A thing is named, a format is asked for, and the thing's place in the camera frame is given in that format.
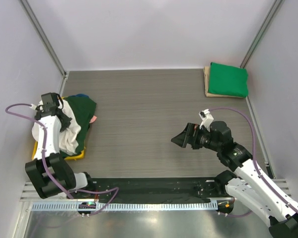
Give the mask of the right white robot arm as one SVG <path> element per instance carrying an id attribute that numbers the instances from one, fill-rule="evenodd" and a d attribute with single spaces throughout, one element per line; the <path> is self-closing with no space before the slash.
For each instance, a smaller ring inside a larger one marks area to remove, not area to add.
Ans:
<path id="1" fill-rule="evenodd" d="M 188 123 L 171 142 L 215 151 L 228 168 L 215 177 L 215 193 L 238 199 L 267 225 L 272 237 L 298 238 L 298 203 L 262 171 L 245 147 L 234 142 L 225 122 L 215 121 L 209 129 Z"/>

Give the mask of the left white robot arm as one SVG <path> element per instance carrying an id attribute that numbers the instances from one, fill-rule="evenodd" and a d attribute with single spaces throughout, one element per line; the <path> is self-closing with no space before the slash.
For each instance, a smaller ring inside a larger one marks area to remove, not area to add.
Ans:
<path id="1" fill-rule="evenodd" d="M 62 112 L 62 98 L 57 93 L 46 93 L 41 100 L 34 117 L 39 127 L 37 149 L 34 159 L 25 164 L 32 185 L 42 199 L 62 192 L 74 199 L 77 191 L 84 198 L 91 198 L 95 185 L 88 173 L 74 173 L 60 152 L 60 132 L 69 127 L 71 120 Z"/>

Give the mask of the white and green raglan t-shirt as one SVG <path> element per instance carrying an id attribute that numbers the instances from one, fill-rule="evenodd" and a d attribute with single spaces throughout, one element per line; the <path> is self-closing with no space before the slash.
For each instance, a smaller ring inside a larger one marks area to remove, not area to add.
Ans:
<path id="1" fill-rule="evenodd" d="M 59 134 L 59 149 L 62 156 L 80 154 L 84 149 L 90 120 L 95 115 L 96 102 L 86 97 L 64 97 L 62 112 L 71 117 L 70 126 Z"/>

